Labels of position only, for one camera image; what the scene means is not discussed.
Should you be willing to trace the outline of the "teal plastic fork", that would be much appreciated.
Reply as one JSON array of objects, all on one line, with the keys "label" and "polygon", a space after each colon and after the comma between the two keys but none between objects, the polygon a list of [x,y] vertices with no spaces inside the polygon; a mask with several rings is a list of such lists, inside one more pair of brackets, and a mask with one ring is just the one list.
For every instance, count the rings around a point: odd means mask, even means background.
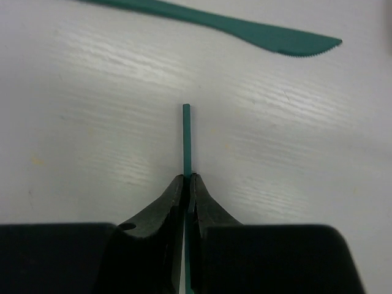
[{"label": "teal plastic fork", "polygon": [[191,110],[190,104],[183,104],[183,175],[185,180],[185,192],[187,204],[184,215],[184,270],[185,270],[185,294],[193,293],[190,278],[190,227],[191,218],[188,213],[189,185],[192,176],[192,149],[191,149]]}]

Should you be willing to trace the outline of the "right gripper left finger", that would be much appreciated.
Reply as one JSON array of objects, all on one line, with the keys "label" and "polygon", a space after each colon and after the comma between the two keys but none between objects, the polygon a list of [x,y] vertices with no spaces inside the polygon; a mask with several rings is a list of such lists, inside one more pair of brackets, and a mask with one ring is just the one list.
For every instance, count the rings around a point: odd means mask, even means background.
[{"label": "right gripper left finger", "polygon": [[175,176],[160,197],[118,225],[134,242],[132,277],[147,293],[179,292],[185,187],[184,176]]}]

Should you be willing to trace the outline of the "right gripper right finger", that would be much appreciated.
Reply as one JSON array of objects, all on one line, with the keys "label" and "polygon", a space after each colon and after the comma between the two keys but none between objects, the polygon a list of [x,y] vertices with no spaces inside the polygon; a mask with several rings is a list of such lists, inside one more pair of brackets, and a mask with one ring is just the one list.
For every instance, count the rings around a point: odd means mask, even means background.
[{"label": "right gripper right finger", "polygon": [[202,177],[194,173],[189,184],[189,293],[202,292],[205,233],[210,227],[240,226],[208,192]]}]

